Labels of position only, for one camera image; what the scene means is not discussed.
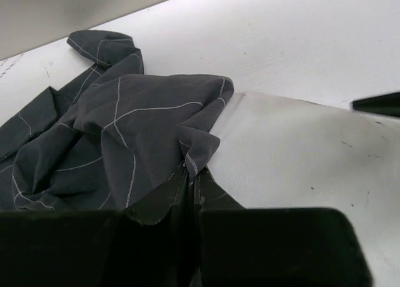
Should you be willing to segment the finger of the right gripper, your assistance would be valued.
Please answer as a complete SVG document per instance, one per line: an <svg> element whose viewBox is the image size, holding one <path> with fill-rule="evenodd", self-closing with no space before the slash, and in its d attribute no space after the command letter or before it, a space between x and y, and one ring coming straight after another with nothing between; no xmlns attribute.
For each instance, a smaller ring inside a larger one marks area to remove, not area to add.
<svg viewBox="0 0 400 287"><path fill-rule="evenodd" d="M388 93L369 98L357 99L351 103L355 111L378 114L383 116L399 116L400 93Z"/></svg>

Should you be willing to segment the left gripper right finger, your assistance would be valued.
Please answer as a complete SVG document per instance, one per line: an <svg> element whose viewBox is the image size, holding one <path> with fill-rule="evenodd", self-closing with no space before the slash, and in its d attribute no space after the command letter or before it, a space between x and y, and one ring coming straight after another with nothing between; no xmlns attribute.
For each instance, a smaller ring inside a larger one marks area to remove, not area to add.
<svg viewBox="0 0 400 287"><path fill-rule="evenodd" d="M348 218L332 208L247 209L208 170L194 180L194 286L372 286Z"/></svg>

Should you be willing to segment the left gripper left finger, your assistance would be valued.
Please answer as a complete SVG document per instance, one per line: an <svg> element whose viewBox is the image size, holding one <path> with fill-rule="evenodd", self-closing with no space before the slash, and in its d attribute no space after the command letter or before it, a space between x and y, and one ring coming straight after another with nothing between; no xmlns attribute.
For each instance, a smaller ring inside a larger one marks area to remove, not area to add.
<svg viewBox="0 0 400 287"><path fill-rule="evenodd" d="M1 214L2 286L187 286L188 172L124 210Z"/></svg>

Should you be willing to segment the white pillow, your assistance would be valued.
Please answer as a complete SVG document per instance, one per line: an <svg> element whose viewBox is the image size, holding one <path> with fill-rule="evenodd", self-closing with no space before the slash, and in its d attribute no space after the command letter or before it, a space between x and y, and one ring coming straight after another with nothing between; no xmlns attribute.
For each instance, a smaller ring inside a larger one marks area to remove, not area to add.
<svg viewBox="0 0 400 287"><path fill-rule="evenodd" d="M325 206L352 222L375 286L399 285L399 121L236 93L211 133L215 181L247 208Z"/></svg>

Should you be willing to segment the dark grey checked pillowcase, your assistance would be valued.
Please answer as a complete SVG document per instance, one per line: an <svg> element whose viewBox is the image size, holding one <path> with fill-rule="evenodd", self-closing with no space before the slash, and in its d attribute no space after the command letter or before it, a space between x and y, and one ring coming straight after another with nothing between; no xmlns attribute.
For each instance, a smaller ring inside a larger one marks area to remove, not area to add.
<svg viewBox="0 0 400 287"><path fill-rule="evenodd" d="M92 66L46 88L1 126L1 209L124 209L184 165L194 178L219 146L210 130L234 93L210 74L144 72L130 36L71 33Z"/></svg>

